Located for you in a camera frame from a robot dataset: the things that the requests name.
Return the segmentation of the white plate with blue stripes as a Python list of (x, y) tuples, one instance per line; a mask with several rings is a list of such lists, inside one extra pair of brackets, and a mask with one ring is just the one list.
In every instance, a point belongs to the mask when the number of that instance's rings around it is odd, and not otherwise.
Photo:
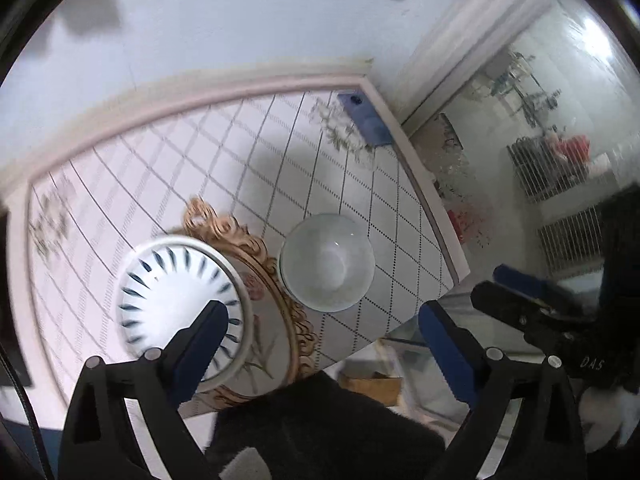
[(227, 309), (228, 322), (197, 392), (224, 385), (247, 359), (254, 313), (246, 287), (227, 257), (193, 237), (164, 235), (134, 246), (122, 259), (113, 297), (125, 351), (137, 358), (165, 348), (212, 300)]

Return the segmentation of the white bowl with dark rim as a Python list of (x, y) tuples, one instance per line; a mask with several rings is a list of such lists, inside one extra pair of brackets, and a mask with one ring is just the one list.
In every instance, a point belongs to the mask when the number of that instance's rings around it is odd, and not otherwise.
[(347, 310), (369, 290), (375, 258), (366, 230), (341, 214), (314, 214), (285, 237), (277, 271), (288, 294), (321, 313)]

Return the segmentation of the glass sliding door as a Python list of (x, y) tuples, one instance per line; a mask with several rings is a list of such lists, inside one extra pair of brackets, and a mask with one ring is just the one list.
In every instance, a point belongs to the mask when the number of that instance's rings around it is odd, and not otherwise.
[(627, 0), (456, 0), (393, 103), (461, 237), (464, 287), (507, 264), (597, 303), (601, 207), (639, 179)]

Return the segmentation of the black fuzzy sleeve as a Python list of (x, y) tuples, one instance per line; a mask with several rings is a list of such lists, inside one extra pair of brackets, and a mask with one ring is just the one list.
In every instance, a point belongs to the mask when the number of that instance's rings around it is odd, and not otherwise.
[(446, 444), (320, 372), (218, 413), (205, 451), (213, 470), (246, 448), (273, 479), (425, 479)]

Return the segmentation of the floral diamond pattern table mat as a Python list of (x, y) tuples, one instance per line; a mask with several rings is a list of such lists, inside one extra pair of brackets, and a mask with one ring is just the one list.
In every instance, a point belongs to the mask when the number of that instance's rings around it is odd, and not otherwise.
[[(393, 143), (371, 148), (337, 95), (361, 91)], [(254, 304), (247, 363), (201, 392), (203, 413), (347, 358), (411, 320), (470, 272), (408, 136), (367, 79), (269, 78), (134, 94), (82, 118), (2, 190), (12, 313), (40, 424), (60, 428), (82, 363), (126, 359), (113, 297), (134, 246), (179, 234), (242, 274)], [(314, 214), (366, 230), (373, 282), (340, 313), (310, 310), (276, 271), (285, 237)]]

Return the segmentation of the blue smartphone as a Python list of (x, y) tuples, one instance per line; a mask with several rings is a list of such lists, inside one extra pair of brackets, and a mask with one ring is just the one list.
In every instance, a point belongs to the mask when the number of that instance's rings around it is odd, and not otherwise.
[(369, 98), (361, 91), (344, 91), (337, 95), (348, 117), (359, 130), (363, 141), (371, 148), (393, 143), (393, 137), (386, 123)]

